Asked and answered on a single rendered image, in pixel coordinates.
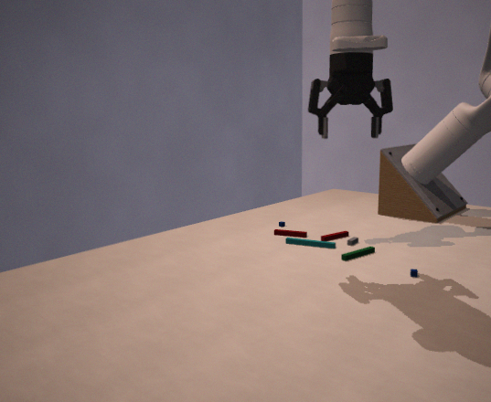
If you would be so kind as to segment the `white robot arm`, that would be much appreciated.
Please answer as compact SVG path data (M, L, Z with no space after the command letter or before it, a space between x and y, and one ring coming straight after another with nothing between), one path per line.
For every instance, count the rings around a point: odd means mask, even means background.
M385 36L373 36L372 0L332 0L330 55L388 47ZM361 37L362 36L362 37ZM402 158L406 171L428 185L486 133L491 132L491 25L479 76L487 100L478 106L458 104Z

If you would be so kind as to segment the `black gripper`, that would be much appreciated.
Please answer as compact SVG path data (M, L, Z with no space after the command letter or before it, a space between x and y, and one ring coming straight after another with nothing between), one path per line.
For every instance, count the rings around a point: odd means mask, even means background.
M326 115L337 103L340 105L360 105L363 103L373 114L371 117L371 138L379 137L382 116L393 111L391 86L389 79L374 81L372 73L372 53L346 52L330 55L329 80L314 79L312 81L308 105L308 111L318 117L318 133L322 135L322 139L327 139L328 118ZM319 109L317 108L319 92L322 92L325 87L331 96ZM380 92L382 108L370 95L375 87Z

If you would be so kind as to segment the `turquoise rod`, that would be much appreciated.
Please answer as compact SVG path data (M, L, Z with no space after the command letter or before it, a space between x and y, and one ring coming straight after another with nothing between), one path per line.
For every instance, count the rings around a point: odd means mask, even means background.
M286 244L303 245L303 246L311 246L311 247L319 247L319 248L328 248L328 249L334 249L336 247L335 242L319 241L319 240L311 240L311 239L301 239L301 238L286 238L285 243Z

